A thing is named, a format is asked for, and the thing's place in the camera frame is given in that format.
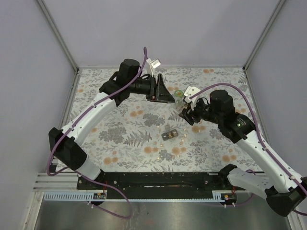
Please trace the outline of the green bottle cap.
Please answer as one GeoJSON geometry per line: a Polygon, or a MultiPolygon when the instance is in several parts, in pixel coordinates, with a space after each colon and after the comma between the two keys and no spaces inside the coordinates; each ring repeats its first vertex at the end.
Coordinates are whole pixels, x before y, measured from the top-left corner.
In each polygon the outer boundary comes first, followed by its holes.
{"type": "Polygon", "coordinates": [[[175,90],[175,91],[174,91],[174,96],[175,96],[175,97],[182,98],[183,95],[184,95],[184,93],[183,93],[182,90],[175,90]]]}

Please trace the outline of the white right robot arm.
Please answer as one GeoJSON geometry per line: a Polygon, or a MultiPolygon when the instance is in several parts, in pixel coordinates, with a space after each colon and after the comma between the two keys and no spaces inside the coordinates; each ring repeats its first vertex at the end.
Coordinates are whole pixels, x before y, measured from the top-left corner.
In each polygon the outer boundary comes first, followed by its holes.
{"type": "Polygon", "coordinates": [[[267,179],[227,165],[219,171],[218,184],[228,190],[232,186],[248,190],[266,200],[282,217],[288,216],[307,196],[307,179],[293,170],[264,140],[257,126],[247,116],[236,112],[233,98],[225,90],[210,93],[208,101],[200,98],[200,90],[184,91],[186,108],[180,113],[190,125],[208,121],[218,125],[223,136],[237,144],[260,166],[267,179]]]}

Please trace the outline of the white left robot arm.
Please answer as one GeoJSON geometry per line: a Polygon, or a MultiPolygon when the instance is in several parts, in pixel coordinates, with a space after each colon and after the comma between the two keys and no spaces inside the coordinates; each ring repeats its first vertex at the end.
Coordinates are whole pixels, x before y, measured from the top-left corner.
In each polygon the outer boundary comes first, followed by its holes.
{"type": "Polygon", "coordinates": [[[167,90],[162,74],[154,76],[160,64],[160,60],[147,57],[142,64],[134,59],[125,59],[119,70],[100,87],[98,94],[77,117],[61,129],[50,130],[51,156],[64,163],[68,169],[87,177],[87,183],[93,189],[101,188],[104,185],[102,170],[89,159],[81,145],[102,118],[132,93],[145,95],[150,102],[174,103],[175,99],[167,90]]]}

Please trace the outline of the grey weekly pill organizer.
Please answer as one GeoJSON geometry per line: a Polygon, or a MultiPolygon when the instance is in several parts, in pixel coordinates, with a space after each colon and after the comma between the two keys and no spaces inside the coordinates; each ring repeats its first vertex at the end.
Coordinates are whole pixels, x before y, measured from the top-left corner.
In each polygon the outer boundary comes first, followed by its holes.
{"type": "Polygon", "coordinates": [[[165,126],[165,132],[161,134],[162,140],[166,141],[178,137],[178,132],[176,129],[171,129],[169,125],[165,126]]]}

